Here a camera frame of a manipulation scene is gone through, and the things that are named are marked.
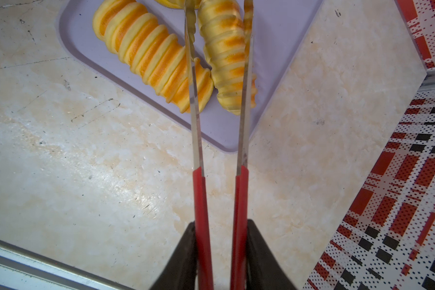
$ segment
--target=red plastic grip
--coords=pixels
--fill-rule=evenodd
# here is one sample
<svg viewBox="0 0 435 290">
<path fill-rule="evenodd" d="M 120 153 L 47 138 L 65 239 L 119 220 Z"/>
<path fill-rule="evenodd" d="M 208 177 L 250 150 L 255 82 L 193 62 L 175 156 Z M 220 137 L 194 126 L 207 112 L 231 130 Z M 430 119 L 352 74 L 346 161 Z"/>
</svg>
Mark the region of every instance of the red plastic grip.
<svg viewBox="0 0 435 290">
<path fill-rule="evenodd" d="M 231 290 L 243 290 L 246 275 L 248 218 L 248 169 L 241 167 L 235 177 L 234 229 L 232 233 Z"/>
<path fill-rule="evenodd" d="M 213 290 L 206 180 L 201 175 L 201 167 L 193 171 L 193 196 L 195 204 L 195 234 L 197 236 L 198 247 L 198 289 Z"/>
</svg>

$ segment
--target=lavender plastic tray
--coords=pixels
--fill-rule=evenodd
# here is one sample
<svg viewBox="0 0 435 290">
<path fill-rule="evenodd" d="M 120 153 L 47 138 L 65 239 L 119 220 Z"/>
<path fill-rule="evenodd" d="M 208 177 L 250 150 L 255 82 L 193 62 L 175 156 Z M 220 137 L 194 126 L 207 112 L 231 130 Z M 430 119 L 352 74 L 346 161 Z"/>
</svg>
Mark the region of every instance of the lavender plastic tray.
<svg viewBox="0 0 435 290">
<path fill-rule="evenodd" d="M 154 0 L 140 0 L 170 33 L 184 44 L 184 11 L 169 9 Z M 102 0 L 69 0 L 56 20 L 58 38 L 63 48 L 77 61 L 103 75 L 122 89 L 155 108 L 169 119 L 190 130 L 190 115 L 181 114 L 172 103 L 157 96 L 139 76 L 130 72 L 117 55 L 108 51 L 92 30 L 92 17 Z M 243 0 L 238 0 L 243 7 Z M 265 112 L 275 90 L 290 66 L 306 35 L 322 0 L 255 0 L 253 33 L 254 69 L 256 73 L 256 108 L 251 110 L 251 133 Z M 195 49 L 202 58 L 203 38 L 195 34 Z M 200 114 L 202 136 L 225 153 L 234 153 L 238 147 L 239 117 L 221 107 L 215 89 L 211 100 Z"/>
</svg>

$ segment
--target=yellow bread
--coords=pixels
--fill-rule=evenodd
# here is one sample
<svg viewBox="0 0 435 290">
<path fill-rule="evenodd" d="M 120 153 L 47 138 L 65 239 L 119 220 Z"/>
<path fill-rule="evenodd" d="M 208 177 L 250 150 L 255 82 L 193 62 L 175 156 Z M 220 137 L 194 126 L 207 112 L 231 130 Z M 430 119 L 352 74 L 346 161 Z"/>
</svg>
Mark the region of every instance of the yellow bread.
<svg viewBox="0 0 435 290">
<path fill-rule="evenodd" d="M 185 0 L 156 0 L 156 2 L 167 8 L 183 9 Z M 198 9 L 200 2 L 201 0 L 195 0 L 195 9 Z"/>
<path fill-rule="evenodd" d="M 198 27 L 203 36 L 206 61 L 219 90 L 221 106 L 236 115 L 242 105 L 245 67 L 245 34 L 240 7 L 235 0 L 202 0 L 198 9 Z M 253 74 L 251 107 L 256 107 L 256 75 Z"/>
<path fill-rule="evenodd" d="M 189 111 L 185 49 L 144 5 L 134 0 L 105 0 L 95 12 L 92 25 L 107 49 L 118 54 L 143 83 L 151 85 L 166 102 L 177 105 L 181 113 Z M 210 70 L 204 69 L 198 58 L 194 61 L 198 107 L 202 111 L 214 83 Z"/>
</svg>

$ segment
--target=bread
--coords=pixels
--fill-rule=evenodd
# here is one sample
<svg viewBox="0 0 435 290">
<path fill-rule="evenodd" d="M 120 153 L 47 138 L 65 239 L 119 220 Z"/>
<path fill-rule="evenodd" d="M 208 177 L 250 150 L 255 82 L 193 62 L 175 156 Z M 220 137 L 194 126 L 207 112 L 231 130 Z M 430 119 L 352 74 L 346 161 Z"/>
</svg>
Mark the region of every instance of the bread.
<svg viewBox="0 0 435 290">
<path fill-rule="evenodd" d="M 235 0 L 202 0 L 198 27 L 203 36 L 204 54 L 211 65 L 211 77 L 219 90 L 221 106 L 236 115 L 242 105 L 245 67 L 244 23 Z M 251 107 L 256 107 L 256 76 L 253 74 Z"/>
<path fill-rule="evenodd" d="M 184 1 L 185 0 L 156 0 L 156 2 L 160 3 L 161 5 L 173 9 L 183 9 Z M 201 0 L 195 0 L 195 9 L 198 9 L 200 2 Z"/>
<path fill-rule="evenodd" d="M 190 111 L 185 49 L 169 34 L 144 5 L 135 0 L 105 0 L 94 14 L 95 35 L 107 49 L 118 54 L 131 72 L 142 77 L 157 95 L 177 105 L 181 113 Z M 198 107 L 200 112 L 214 89 L 209 69 L 195 58 Z"/>
</svg>

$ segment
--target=red and white checkered fabric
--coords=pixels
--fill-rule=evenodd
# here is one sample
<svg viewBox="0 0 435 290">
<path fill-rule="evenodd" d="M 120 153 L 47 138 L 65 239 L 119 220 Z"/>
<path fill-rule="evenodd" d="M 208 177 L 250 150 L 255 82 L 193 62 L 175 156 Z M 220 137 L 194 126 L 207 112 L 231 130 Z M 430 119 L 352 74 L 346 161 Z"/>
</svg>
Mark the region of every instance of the red and white checkered fabric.
<svg viewBox="0 0 435 290">
<path fill-rule="evenodd" d="M 435 290 L 435 90 L 412 100 L 303 289 Z"/>
<path fill-rule="evenodd" d="M 435 0 L 396 0 L 428 70 L 435 69 Z"/>
</svg>

